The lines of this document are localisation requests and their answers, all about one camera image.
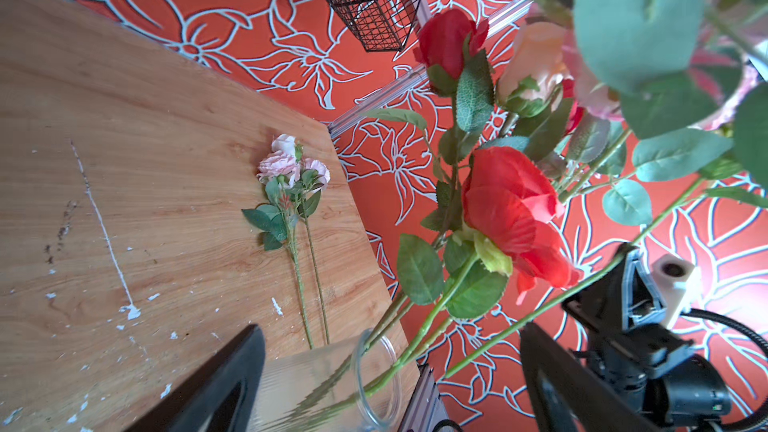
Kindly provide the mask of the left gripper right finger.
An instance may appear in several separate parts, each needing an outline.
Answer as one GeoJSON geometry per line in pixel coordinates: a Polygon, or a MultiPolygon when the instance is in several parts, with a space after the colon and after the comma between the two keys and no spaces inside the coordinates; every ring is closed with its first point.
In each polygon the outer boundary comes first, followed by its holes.
{"type": "Polygon", "coordinates": [[[534,323],[520,332],[527,391],[540,431],[656,431],[534,323]]]}

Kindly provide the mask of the white pink rose stem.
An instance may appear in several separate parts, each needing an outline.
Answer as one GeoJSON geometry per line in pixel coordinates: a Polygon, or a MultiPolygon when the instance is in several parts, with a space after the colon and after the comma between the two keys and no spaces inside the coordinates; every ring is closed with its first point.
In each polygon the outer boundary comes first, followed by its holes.
{"type": "Polygon", "coordinates": [[[518,31],[513,57],[496,83],[497,105],[507,112],[500,137],[518,119],[549,113],[559,106],[562,83],[571,77],[563,58],[567,32],[546,21],[527,24],[518,31]]]}

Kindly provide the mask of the pink peony spray stem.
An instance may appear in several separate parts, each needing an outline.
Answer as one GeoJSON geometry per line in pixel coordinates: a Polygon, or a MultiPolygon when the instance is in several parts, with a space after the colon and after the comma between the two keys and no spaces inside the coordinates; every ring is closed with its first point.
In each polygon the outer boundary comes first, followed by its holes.
{"type": "Polygon", "coordinates": [[[531,1],[531,23],[568,30],[563,58],[576,105],[636,138],[638,180],[692,176],[684,199],[741,171],[766,182],[767,87],[746,75],[719,82],[737,59],[706,43],[718,36],[756,57],[767,0],[531,1]]]}

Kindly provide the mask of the clear glass vase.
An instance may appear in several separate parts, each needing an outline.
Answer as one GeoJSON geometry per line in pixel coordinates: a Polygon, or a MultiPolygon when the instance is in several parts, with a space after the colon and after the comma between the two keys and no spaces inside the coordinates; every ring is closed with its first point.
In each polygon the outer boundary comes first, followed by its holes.
{"type": "Polygon", "coordinates": [[[394,431],[404,403],[386,336],[361,335],[265,364],[250,431],[394,431]]]}

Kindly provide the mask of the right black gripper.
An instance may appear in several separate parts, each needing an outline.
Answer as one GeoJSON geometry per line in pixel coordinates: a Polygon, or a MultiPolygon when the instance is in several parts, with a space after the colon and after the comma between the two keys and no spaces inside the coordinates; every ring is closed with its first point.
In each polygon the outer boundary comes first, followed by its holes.
{"type": "Polygon", "coordinates": [[[636,412],[712,414],[714,368],[692,341],[661,326],[666,304],[643,257],[639,247],[621,244],[619,262],[563,302],[590,330],[578,357],[636,412]]]}

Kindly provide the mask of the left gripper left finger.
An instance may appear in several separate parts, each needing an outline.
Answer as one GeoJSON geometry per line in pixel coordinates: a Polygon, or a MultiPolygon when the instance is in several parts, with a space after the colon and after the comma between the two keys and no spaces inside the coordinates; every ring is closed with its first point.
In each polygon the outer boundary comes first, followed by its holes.
{"type": "Polygon", "coordinates": [[[128,429],[247,430],[265,359],[263,331],[250,324],[128,429]]]}

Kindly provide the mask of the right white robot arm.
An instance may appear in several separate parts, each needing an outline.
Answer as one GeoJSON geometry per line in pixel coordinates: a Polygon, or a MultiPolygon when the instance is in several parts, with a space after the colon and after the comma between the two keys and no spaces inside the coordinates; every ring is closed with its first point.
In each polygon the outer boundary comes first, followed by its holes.
{"type": "Polygon", "coordinates": [[[566,299],[563,310],[588,332],[578,352],[586,367],[630,408],[667,430],[757,431],[767,424],[761,405],[745,418],[723,422],[732,407],[721,374],[675,334],[679,318],[702,319],[733,329],[761,352],[767,341],[745,324],[694,307],[701,271],[667,254],[651,266],[641,250],[619,246],[604,277],[566,299]]]}

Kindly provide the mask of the red rose stem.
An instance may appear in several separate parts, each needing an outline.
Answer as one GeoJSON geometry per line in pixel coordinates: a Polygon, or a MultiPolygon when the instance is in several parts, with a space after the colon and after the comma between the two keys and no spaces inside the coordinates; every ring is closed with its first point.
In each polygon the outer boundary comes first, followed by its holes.
{"type": "Polygon", "coordinates": [[[452,167],[464,159],[473,165],[465,180],[452,171],[450,181],[438,185],[448,199],[428,217],[427,226],[446,236],[446,246],[433,247],[419,235],[400,235],[401,292],[385,315],[387,326],[394,324],[406,300],[431,306],[434,314],[447,311],[451,319],[485,315],[503,296],[512,270],[513,225],[531,224],[516,195],[516,180],[503,170],[519,154],[474,148],[494,100],[483,48],[487,32],[487,22],[475,23],[451,9],[432,17],[418,34],[416,59],[439,72],[433,87],[451,98],[454,107],[454,126],[443,134],[438,158],[452,167]]]}
{"type": "Polygon", "coordinates": [[[468,169],[465,178],[454,171],[443,184],[445,201],[427,221],[437,234],[432,241],[414,234],[400,236],[399,294],[364,339],[361,351],[345,359],[291,411],[283,422],[289,430],[317,430],[354,403],[381,392],[453,323],[486,315],[509,288],[524,300],[542,283],[564,293],[578,285],[582,274],[562,254],[553,226],[562,205],[544,172],[511,147],[475,150],[468,169]],[[394,362],[349,396],[325,404],[332,389],[414,306],[430,311],[394,362]]]}

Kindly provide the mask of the small pink flower bunch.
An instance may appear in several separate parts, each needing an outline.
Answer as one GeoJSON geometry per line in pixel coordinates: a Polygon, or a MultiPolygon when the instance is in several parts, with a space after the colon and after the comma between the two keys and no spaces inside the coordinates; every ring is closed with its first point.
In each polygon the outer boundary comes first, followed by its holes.
{"type": "Polygon", "coordinates": [[[307,344],[314,347],[309,314],[307,312],[305,281],[300,265],[297,227],[305,228],[310,259],[320,303],[321,325],[324,339],[330,340],[325,299],[319,279],[309,218],[317,211],[322,193],[331,181],[325,163],[304,153],[303,144],[289,134],[280,134],[271,142],[269,154],[259,161],[256,178],[263,186],[266,201],[254,208],[244,209],[245,220],[260,233],[264,250],[284,248],[293,266],[297,286],[299,310],[307,344]]]}

